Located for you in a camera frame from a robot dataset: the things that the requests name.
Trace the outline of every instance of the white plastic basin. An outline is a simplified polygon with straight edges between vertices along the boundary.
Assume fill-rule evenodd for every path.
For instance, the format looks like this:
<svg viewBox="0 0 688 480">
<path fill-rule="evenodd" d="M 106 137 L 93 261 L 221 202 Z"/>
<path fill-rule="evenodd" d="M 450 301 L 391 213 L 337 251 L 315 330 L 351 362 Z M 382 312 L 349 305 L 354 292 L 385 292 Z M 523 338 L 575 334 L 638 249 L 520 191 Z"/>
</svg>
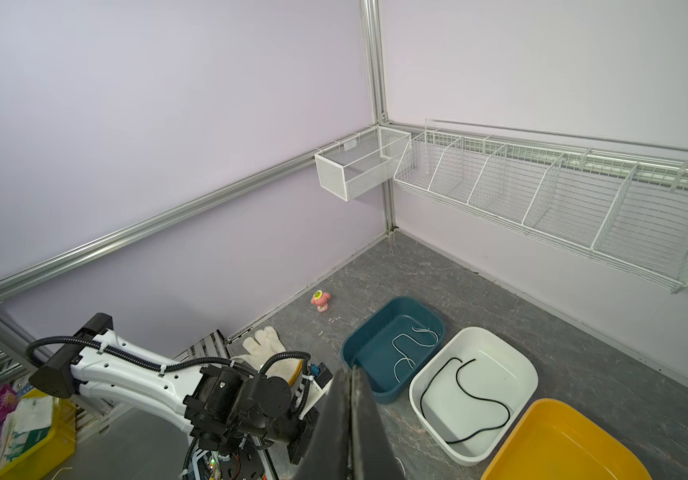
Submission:
<svg viewBox="0 0 688 480">
<path fill-rule="evenodd" d="M 503 402 L 512 416 L 498 430 L 481 432 L 465 442 L 449 445 L 445 440 L 464 438 L 480 428 L 501 425 L 507 417 L 501 405 L 470 398 L 458 388 L 455 374 L 461 363 L 455 360 L 440 372 L 424 395 L 427 417 L 422 416 L 419 408 L 422 393 L 432 376 L 452 357 L 463 362 L 474 358 L 474 362 L 460 371 L 458 380 L 474 396 Z M 470 326 L 457 333 L 414 377 L 409 395 L 416 415 L 445 453 L 456 463 L 473 466 L 491 455 L 537 385 L 536 369 L 525 355 L 486 329 Z"/>
</svg>

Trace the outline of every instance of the teal plastic basin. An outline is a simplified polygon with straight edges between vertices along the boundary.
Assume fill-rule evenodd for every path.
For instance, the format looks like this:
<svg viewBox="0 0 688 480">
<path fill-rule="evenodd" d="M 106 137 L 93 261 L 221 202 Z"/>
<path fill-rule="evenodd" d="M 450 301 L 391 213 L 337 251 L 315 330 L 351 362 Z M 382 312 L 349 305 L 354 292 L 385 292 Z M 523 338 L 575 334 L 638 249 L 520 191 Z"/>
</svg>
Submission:
<svg viewBox="0 0 688 480">
<path fill-rule="evenodd" d="M 437 333 L 438 340 L 434 346 L 424 347 L 404 336 L 397 338 L 395 344 L 416 362 L 416 367 L 411 368 L 405 360 L 400 362 L 397 365 L 399 380 L 396 380 L 393 367 L 402 355 L 392 345 L 392 340 L 405 333 L 425 345 L 435 341 L 433 334 L 415 332 L 412 327 L 430 329 Z M 438 316 L 415 299 L 398 296 L 352 332 L 342 346 L 342 358 L 350 368 L 358 364 L 366 371 L 377 403 L 392 403 L 400 397 L 414 375 L 440 350 L 444 337 L 445 326 Z"/>
</svg>

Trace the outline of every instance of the metal bracket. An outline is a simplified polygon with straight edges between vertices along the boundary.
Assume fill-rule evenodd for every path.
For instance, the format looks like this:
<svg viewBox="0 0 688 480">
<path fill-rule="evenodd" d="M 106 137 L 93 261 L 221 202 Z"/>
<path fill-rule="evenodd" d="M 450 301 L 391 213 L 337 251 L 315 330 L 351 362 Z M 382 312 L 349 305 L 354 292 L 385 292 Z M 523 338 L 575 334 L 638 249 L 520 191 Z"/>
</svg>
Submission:
<svg viewBox="0 0 688 480">
<path fill-rule="evenodd" d="M 98 418 L 99 422 L 99 428 L 98 428 L 98 433 L 105 433 L 107 430 L 109 430 L 110 424 L 112 423 L 112 416 L 111 415 L 104 415 Z"/>
<path fill-rule="evenodd" d="M 675 175 L 675 179 L 672 180 L 672 186 L 670 187 L 670 193 L 677 190 L 677 184 L 680 182 L 680 179 L 683 178 L 683 174 L 685 173 L 685 170 L 687 168 L 688 168 L 688 162 L 685 162 L 683 165 L 680 166 L 680 169 L 677 171 L 677 175 Z"/>
<path fill-rule="evenodd" d="M 489 138 L 491 138 L 491 135 L 485 137 L 485 138 L 482 140 L 482 142 L 483 142 L 483 155 L 487 155 L 487 154 L 488 154 L 487 148 L 488 148 L 488 139 L 489 139 Z"/>
<path fill-rule="evenodd" d="M 592 149 L 588 148 L 588 149 L 586 149 L 585 152 L 583 152 L 581 155 L 579 155 L 579 168 L 578 168 L 579 171 L 584 170 L 584 164 L 587 162 L 587 155 L 589 155 L 591 151 L 592 151 Z"/>
</svg>

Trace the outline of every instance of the aluminum rail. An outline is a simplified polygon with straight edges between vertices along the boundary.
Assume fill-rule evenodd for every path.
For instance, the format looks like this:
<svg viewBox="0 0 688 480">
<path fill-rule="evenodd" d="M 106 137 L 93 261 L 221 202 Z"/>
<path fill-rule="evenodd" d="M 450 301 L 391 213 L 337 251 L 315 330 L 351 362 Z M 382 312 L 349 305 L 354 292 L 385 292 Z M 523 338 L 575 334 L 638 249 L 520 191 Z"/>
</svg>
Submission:
<svg viewBox="0 0 688 480">
<path fill-rule="evenodd" d="M 112 234 L 102 236 L 85 245 L 54 256 L 41 264 L 4 278 L 0 280 L 0 303 L 55 276 L 65 274 L 72 269 L 138 242 L 138 240 L 164 230 L 169 226 L 176 225 L 191 216 L 201 214 L 228 200 L 247 194 L 301 168 L 309 167 L 315 163 L 314 155 L 317 151 L 320 151 L 320 149 L 316 148 L 307 151 L 275 167 L 268 168 L 226 187 L 219 188 L 203 197 L 176 206 L 162 214 L 127 226 Z"/>
<path fill-rule="evenodd" d="M 30 372 L 36 370 L 34 365 L 29 362 L 29 359 L 24 357 L 24 351 L 26 350 L 28 344 L 29 340 L 23 338 L 10 326 L 5 325 L 3 321 L 0 321 L 0 350 L 21 367 L 21 369 L 9 368 L 6 370 L 7 374 L 24 374 L 26 370 L 29 370 Z M 72 401 L 83 407 L 86 412 L 89 412 L 96 418 L 102 418 L 102 416 L 109 413 L 107 403 L 99 398 L 83 398 L 80 396 L 73 396 Z"/>
<path fill-rule="evenodd" d="M 13 363 L 0 372 L 0 384 L 12 382 L 13 380 L 23 376 L 27 372 L 27 368 L 19 363 Z"/>
<path fill-rule="evenodd" d="M 362 43 L 365 47 L 366 67 L 368 70 L 368 87 L 371 91 L 371 103 L 374 121 L 384 124 L 389 122 L 387 115 L 387 94 L 384 85 L 384 62 L 382 59 L 381 22 L 378 19 L 378 0 L 360 0 L 360 20 Z M 382 201 L 384 203 L 384 227 L 387 233 L 396 228 L 395 195 L 392 179 L 382 184 Z"/>
</svg>

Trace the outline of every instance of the gray marble floor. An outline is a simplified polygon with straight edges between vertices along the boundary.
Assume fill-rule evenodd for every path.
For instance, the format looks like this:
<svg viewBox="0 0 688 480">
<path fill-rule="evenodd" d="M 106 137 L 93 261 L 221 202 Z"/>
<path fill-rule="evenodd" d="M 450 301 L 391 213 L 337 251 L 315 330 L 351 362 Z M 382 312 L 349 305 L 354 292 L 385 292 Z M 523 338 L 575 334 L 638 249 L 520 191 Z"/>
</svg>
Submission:
<svg viewBox="0 0 688 480">
<path fill-rule="evenodd" d="M 174 424 L 132 408 L 106 432 L 79 443 L 74 455 L 43 477 L 51 480 L 173 480 L 181 473 L 187 437 Z"/>
<path fill-rule="evenodd" d="M 310 305 L 318 289 L 332 294 L 324 313 Z M 398 295 L 439 314 L 445 341 L 466 326 L 492 331 L 536 367 L 539 385 L 531 401 L 556 398 L 578 409 L 625 444 L 655 479 L 688 479 L 688 389 L 399 231 L 262 326 L 274 326 L 289 350 L 308 351 L 335 371 L 343 367 L 344 339 Z M 242 352 L 241 341 L 230 350 Z M 416 418 L 407 392 L 380 409 L 410 480 L 480 478 L 495 454 L 469 468 L 453 463 Z M 292 478 L 284 447 L 271 453 L 281 478 Z"/>
</svg>

